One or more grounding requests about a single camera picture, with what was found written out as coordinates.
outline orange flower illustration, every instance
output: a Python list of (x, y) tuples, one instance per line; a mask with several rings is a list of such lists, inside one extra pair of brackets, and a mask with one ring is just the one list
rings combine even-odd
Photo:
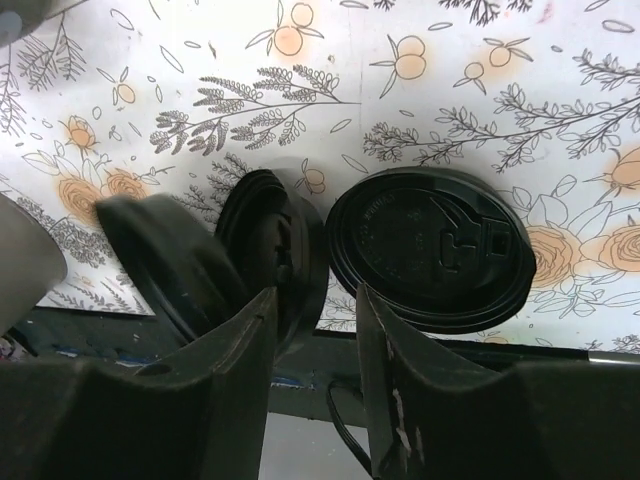
[(126, 195), (136, 200), (147, 196), (147, 191), (140, 180), (131, 173), (116, 168), (107, 178), (107, 188), (111, 195)]
[(88, 150), (97, 143), (93, 128), (84, 118), (72, 115), (65, 127), (69, 134), (67, 145), (74, 144), (80, 150)]
[(611, 235), (601, 235), (582, 245), (589, 260), (625, 272), (640, 272), (640, 225), (622, 227)]
[(580, 240), (560, 227), (527, 227), (536, 257), (532, 288), (545, 288), (562, 282), (573, 273), (582, 258)]
[(609, 190), (600, 197), (597, 203), (602, 202), (612, 193), (618, 196), (623, 190), (636, 190), (640, 187), (640, 148), (632, 150), (622, 158), (618, 154), (618, 162), (611, 172), (587, 181), (601, 181), (609, 184)]
[(79, 178), (65, 178), (58, 184), (58, 196), (65, 208), (86, 225), (97, 225), (94, 204), (103, 198), (100, 190)]

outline black cable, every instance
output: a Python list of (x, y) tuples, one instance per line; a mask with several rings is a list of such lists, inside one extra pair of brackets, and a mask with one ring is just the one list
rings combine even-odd
[(369, 457), (369, 455), (367, 455), (367, 452), (364, 451), (358, 441), (353, 438), (353, 435), (351, 435), (351, 432), (347, 429), (346, 425), (342, 421), (342, 417), (340, 416), (335, 401), (333, 400), (332, 392), (334, 388), (342, 388), (344, 390), (347, 390), (355, 397), (356, 400), (358, 400), (364, 406), (362, 392), (360, 391), (360, 389), (354, 387), (353, 385), (349, 385), (338, 380), (333, 380), (327, 387), (327, 407), (329, 407), (329, 415), (331, 416), (331, 421), (333, 422), (333, 426), (336, 428), (338, 435), (345, 443), (347, 448), (351, 451), (353, 456), (356, 457), (358, 462), (360, 462), (360, 465), (362, 465), (369, 476), (373, 478), (373, 475), (371, 473), (371, 458)]

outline orange fruit illustration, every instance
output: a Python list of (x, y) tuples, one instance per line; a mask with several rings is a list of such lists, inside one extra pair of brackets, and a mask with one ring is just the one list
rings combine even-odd
[(304, 176), (309, 185), (322, 185), (324, 183), (324, 173), (315, 168), (305, 170)]
[(124, 83), (118, 85), (118, 96), (126, 103), (133, 103), (136, 101), (136, 93), (129, 85)]
[(302, 50), (302, 34), (294, 27), (280, 27), (273, 34), (273, 44), (280, 53), (292, 57)]
[(291, 9), (291, 20), (298, 27), (308, 27), (313, 22), (313, 8), (306, 3), (296, 3)]
[(308, 185), (308, 187), (311, 193), (315, 193), (318, 195), (327, 189), (327, 186), (324, 183), (321, 183), (320, 185)]
[(404, 37), (398, 42), (398, 57), (404, 57), (405, 55), (418, 55), (421, 57), (424, 55), (425, 50), (424, 42), (415, 35)]
[(504, 67), (511, 61), (511, 51), (505, 47), (496, 47), (491, 50), (489, 61), (494, 67)]
[(471, 80), (476, 80), (484, 75), (484, 67), (480, 62), (473, 62), (464, 69), (464, 76)]
[(427, 68), (427, 61), (420, 55), (404, 55), (396, 61), (396, 73), (404, 80), (420, 77)]

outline white patterned backdrop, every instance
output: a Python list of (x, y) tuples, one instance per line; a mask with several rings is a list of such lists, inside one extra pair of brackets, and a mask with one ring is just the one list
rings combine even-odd
[[(377, 171), (501, 191), (538, 274), (482, 342), (640, 351), (640, 2), (69, 1), (0, 51), (0, 191), (69, 277), (42, 305), (149, 313), (92, 203), (169, 192), (213, 228), (286, 167), (323, 215)], [(354, 330), (332, 280), (321, 328)]]

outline black plastic lid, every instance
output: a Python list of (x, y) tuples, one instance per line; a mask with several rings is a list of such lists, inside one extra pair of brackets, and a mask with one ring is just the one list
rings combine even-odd
[(454, 170), (398, 168), (348, 190), (327, 220), (333, 270), (368, 284), (420, 330), (461, 334), (524, 305), (536, 271), (520, 219), (488, 185)]
[(191, 342), (250, 300), (222, 245), (166, 195), (96, 204), (107, 239), (160, 321)]
[(329, 279), (324, 226), (315, 208), (278, 172), (255, 170), (231, 191), (215, 233), (250, 297), (278, 287), (281, 351), (313, 333)]

